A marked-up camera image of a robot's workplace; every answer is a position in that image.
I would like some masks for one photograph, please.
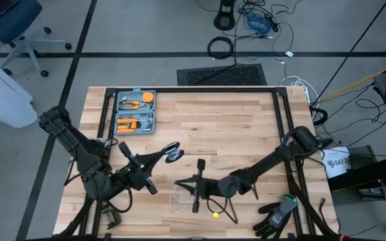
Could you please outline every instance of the yellow cable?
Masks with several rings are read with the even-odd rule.
[[[358,86],[359,84],[362,84],[363,82],[366,82],[367,80],[370,80],[371,78],[375,77],[376,75],[382,74],[384,72],[386,72],[386,69],[381,70],[380,72],[377,72],[376,74],[373,74],[369,77],[363,78],[362,80],[358,81],[357,83],[351,84],[351,85],[343,88],[342,90],[339,90],[338,92],[335,92],[334,94],[331,94],[330,96],[327,96],[326,98],[323,98],[321,100],[321,102],[328,100],[328,99],[331,99],[331,98],[335,97],[336,95],[339,95],[340,93],[344,92],[345,90],[348,90],[350,88],[354,88],[355,86]]]

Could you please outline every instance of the chair base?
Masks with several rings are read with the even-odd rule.
[[[10,46],[14,47],[13,51],[6,57],[3,64],[1,64],[0,68],[4,69],[6,73],[11,73],[10,70],[6,69],[5,67],[14,59],[16,59],[20,54],[24,53],[26,51],[32,62],[34,63],[34,66],[37,70],[41,70],[41,75],[43,77],[48,76],[48,72],[41,69],[40,64],[38,63],[37,55],[38,52],[35,50],[35,46],[38,44],[65,44],[65,48],[67,50],[72,49],[72,45],[70,43],[66,43],[64,40],[59,39],[38,39],[34,36],[37,35],[39,31],[45,31],[47,34],[50,34],[52,30],[49,27],[39,27],[37,28],[29,37],[21,36],[17,40],[13,41]]]

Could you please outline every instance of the blue cable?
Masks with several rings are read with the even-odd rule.
[[[269,20],[256,13],[248,14],[247,25],[248,25],[247,29],[252,29],[261,35],[266,35],[271,30],[271,25]]]

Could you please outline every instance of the green glove cuff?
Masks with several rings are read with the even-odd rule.
[[[292,195],[284,194],[281,196],[281,204],[279,205],[281,212],[288,214],[297,206],[298,202]]]

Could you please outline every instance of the white container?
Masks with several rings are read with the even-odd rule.
[[[12,81],[15,83],[14,86],[11,85],[11,81],[8,85],[2,77],[7,76],[0,75],[0,121],[15,128],[34,123],[37,119],[37,112],[29,103],[31,99],[25,97],[27,92],[14,81]]]

